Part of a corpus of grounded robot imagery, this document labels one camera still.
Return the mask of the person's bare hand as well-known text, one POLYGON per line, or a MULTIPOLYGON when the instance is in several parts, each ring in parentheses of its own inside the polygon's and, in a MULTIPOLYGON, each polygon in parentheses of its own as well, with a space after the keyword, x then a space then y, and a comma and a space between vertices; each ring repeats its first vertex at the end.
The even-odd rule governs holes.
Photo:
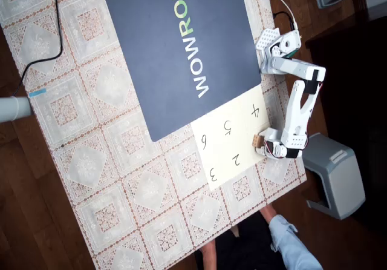
POLYGON ((272 204, 268 204, 259 210, 265 221, 269 224, 271 220, 277 215, 276 210, 272 204))

